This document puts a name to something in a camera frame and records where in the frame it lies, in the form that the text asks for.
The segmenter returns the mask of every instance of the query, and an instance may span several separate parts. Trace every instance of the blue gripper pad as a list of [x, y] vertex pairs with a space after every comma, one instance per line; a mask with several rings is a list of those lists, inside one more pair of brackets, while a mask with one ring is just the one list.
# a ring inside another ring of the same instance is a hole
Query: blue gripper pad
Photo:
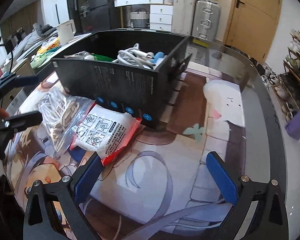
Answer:
[[237, 186], [211, 152], [207, 155], [206, 165], [224, 199], [235, 205], [238, 200]]
[[85, 173], [82, 174], [82, 176], [79, 178], [73, 190], [73, 201], [77, 205], [86, 201], [94, 184], [103, 171], [104, 166], [102, 165], [100, 157], [96, 156], [91, 164], [88, 167], [85, 167], [85, 169]]
[[68, 153], [70, 154], [70, 156], [78, 163], [82, 160], [86, 152], [86, 150], [80, 148], [79, 146], [75, 147], [72, 150], [68, 149]]

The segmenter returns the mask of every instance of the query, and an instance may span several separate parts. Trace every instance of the clothing pile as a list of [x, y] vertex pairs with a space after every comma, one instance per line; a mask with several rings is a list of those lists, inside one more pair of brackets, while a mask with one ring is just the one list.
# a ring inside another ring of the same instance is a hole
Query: clothing pile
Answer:
[[56, 50], [60, 48], [59, 37], [51, 37], [44, 42], [41, 48], [37, 51], [36, 55], [31, 58], [31, 67], [39, 67], [49, 56], [51, 56]]

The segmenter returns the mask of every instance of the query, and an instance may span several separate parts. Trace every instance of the door handle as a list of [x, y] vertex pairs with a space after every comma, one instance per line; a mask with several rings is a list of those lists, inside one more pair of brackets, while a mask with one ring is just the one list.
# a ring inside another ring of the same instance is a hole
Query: door handle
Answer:
[[245, 4], [244, 2], [241, 2], [240, 0], [237, 0], [235, 7], [239, 8], [239, 3]]

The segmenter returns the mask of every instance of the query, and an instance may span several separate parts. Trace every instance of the white desk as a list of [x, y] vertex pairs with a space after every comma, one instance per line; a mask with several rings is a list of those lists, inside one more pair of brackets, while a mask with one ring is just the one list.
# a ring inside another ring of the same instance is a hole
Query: white desk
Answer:
[[173, 0], [114, 0], [114, 6], [120, 7], [122, 28], [122, 6], [136, 4], [150, 4], [150, 29], [171, 31]]

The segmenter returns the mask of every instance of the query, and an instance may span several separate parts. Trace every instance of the plastic zip bag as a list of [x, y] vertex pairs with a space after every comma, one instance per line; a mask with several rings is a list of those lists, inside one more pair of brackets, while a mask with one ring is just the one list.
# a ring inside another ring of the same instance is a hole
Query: plastic zip bag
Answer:
[[104, 166], [109, 164], [129, 143], [141, 118], [128, 113], [118, 113], [95, 105], [76, 128], [71, 148], [79, 146], [96, 151]]
[[44, 125], [59, 157], [69, 148], [77, 125], [86, 117], [94, 101], [83, 97], [66, 97], [52, 88], [36, 104]]

